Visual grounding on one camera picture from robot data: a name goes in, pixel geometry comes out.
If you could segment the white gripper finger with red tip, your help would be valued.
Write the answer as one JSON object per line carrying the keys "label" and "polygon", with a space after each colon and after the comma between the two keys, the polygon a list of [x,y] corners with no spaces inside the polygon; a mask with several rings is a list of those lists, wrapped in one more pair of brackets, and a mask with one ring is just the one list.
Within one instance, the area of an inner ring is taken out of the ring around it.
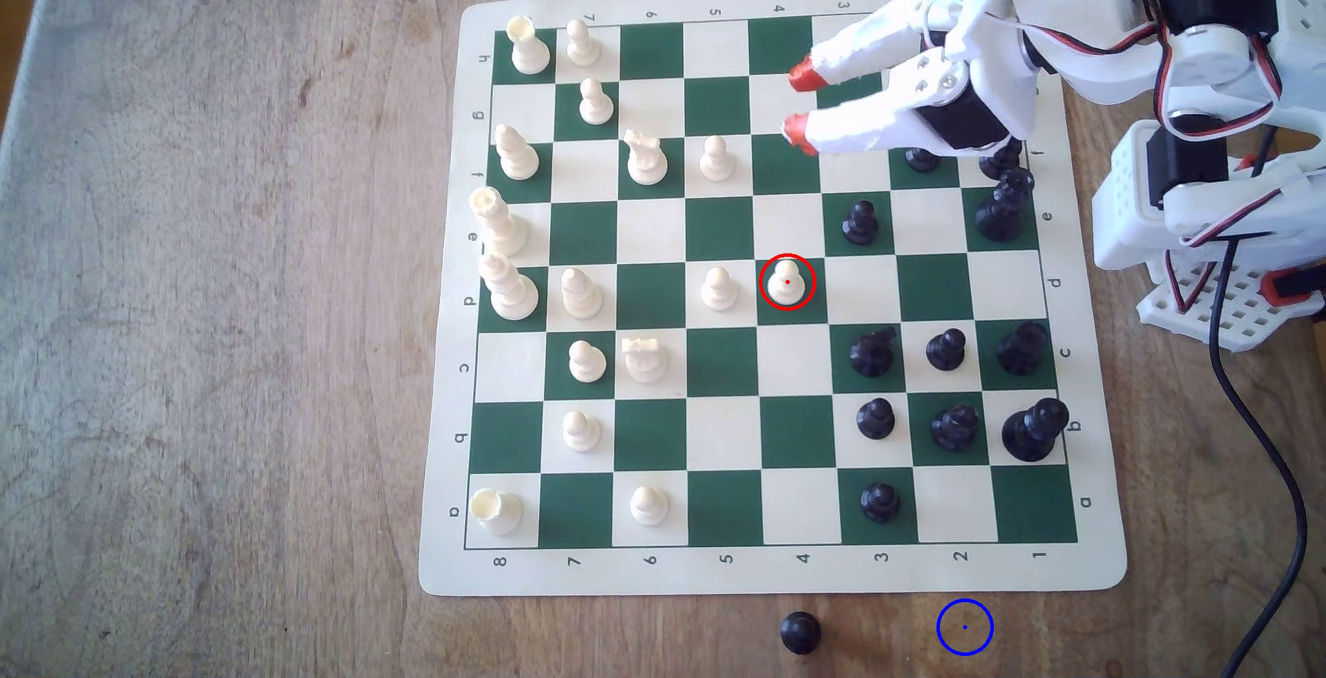
{"label": "white gripper finger with red tip", "polygon": [[808,155],[919,147],[936,155],[960,155],[923,119],[920,109],[957,101],[971,85],[965,61],[928,49],[892,66],[886,86],[865,98],[785,118],[789,145]]}
{"label": "white gripper finger with red tip", "polygon": [[980,48],[973,31],[996,0],[890,0],[886,7],[815,42],[788,73],[796,92],[880,72],[916,54],[923,32],[947,28],[943,53],[948,61],[973,58]]}

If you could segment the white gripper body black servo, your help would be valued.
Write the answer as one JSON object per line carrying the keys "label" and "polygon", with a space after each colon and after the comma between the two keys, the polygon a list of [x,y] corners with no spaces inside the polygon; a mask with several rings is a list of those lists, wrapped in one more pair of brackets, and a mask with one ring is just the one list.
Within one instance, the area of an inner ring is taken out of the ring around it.
{"label": "white gripper body black servo", "polygon": [[926,50],[911,58],[910,100],[922,123],[953,153],[989,150],[1006,139],[1026,139],[1036,127],[1038,66],[1026,56],[1017,24],[985,15],[972,33],[976,54],[953,58],[948,36],[935,42],[932,29],[953,31],[960,0],[920,0],[915,27]]}

